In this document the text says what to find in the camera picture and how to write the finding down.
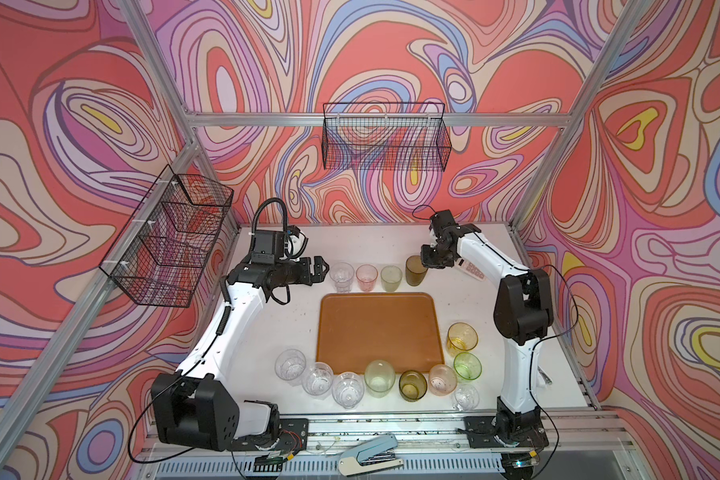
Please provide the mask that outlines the yellow faceted glass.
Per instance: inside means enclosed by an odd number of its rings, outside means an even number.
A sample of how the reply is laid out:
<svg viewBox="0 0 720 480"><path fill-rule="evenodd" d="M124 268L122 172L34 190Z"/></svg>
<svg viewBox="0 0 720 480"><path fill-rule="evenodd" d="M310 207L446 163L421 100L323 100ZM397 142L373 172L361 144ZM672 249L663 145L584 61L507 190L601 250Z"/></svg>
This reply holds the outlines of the yellow faceted glass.
<svg viewBox="0 0 720 480"><path fill-rule="evenodd" d="M476 330L465 322L453 323L447 331L445 348L451 357L473 350L479 342Z"/></svg>

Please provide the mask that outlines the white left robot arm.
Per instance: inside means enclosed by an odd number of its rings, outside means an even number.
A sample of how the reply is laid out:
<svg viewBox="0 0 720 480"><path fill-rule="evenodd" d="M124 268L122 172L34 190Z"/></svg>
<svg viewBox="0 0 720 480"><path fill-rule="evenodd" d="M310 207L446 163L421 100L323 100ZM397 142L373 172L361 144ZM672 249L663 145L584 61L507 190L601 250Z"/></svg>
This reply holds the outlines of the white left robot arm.
<svg viewBox="0 0 720 480"><path fill-rule="evenodd" d="M221 280L220 303L201 339L173 374L160 374L152 384L161 442L214 451L230 451L239 440L278 442L278 406L236 401L229 369L247 327L273 298L273 290L321 283L329 271L321 256L293 260L248 254Z"/></svg>

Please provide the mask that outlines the olive brown textured glass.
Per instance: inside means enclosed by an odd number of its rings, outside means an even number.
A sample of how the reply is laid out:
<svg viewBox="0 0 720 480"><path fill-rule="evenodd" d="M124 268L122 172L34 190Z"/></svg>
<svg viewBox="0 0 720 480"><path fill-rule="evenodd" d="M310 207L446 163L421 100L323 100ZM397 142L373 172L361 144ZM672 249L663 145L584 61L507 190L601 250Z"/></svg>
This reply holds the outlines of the olive brown textured glass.
<svg viewBox="0 0 720 480"><path fill-rule="evenodd" d="M409 286L419 286L425 279L428 268L422 263L419 255L409 256L405 264L405 278Z"/></svg>

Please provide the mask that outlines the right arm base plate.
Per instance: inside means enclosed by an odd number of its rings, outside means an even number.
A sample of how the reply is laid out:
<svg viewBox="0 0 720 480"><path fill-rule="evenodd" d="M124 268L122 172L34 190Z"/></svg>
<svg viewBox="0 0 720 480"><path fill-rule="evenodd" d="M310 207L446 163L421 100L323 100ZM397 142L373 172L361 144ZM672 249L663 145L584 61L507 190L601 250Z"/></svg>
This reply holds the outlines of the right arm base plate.
<svg viewBox="0 0 720 480"><path fill-rule="evenodd" d="M467 416L463 430L471 448L525 448L543 450L550 443L535 416Z"/></svg>

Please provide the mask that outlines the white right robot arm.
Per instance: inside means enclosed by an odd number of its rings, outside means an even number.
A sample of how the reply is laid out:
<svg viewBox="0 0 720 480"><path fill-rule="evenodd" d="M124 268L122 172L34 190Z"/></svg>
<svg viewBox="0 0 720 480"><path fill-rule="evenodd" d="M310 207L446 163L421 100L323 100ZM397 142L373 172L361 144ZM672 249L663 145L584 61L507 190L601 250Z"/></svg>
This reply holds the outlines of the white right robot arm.
<svg viewBox="0 0 720 480"><path fill-rule="evenodd" d="M541 342L553 323L549 275L516 263L474 226L432 227L430 237L421 247L424 266L444 269L463 259L497 286L493 320L505 339L505 359L493 434L514 446L542 428L536 390Z"/></svg>

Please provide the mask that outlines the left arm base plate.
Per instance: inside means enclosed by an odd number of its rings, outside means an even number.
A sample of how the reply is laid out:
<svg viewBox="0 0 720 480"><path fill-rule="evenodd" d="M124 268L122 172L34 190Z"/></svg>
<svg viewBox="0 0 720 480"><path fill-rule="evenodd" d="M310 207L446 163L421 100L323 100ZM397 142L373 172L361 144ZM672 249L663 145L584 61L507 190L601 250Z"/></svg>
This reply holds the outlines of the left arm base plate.
<svg viewBox="0 0 720 480"><path fill-rule="evenodd" d="M282 465L307 447L309 420L304 417L280 419L262 434L248 435L232 443L232 452L253 453L254 463Z"/></svg>

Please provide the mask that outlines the pale green textured glass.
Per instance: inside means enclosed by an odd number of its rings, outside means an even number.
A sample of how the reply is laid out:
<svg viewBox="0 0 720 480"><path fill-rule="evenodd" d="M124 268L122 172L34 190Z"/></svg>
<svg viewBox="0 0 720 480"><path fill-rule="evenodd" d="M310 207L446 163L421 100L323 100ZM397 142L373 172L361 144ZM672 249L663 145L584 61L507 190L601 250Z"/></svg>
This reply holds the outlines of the pale green textured glass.
<svg viewBox="0 0 720 480"><path fill-rule="evenodd" d="M380 274L383 290L388 293L397 291L402 281L402 276L402 271L395 265L383 267Z"/></svg>

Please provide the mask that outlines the bright green faceted glass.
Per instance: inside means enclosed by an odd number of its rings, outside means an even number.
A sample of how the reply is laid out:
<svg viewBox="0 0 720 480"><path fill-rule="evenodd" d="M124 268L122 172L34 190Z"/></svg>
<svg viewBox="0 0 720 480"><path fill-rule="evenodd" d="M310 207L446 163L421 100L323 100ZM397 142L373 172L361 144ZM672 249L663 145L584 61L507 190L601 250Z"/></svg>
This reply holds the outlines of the bright green faceted glass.
<svg viewBox="0 0 720 480"><path fill-rule="evenodd" d="M453 360L453 369L463 381L477 380L483 372L481 361L471 352L458 353Z"/></svg>

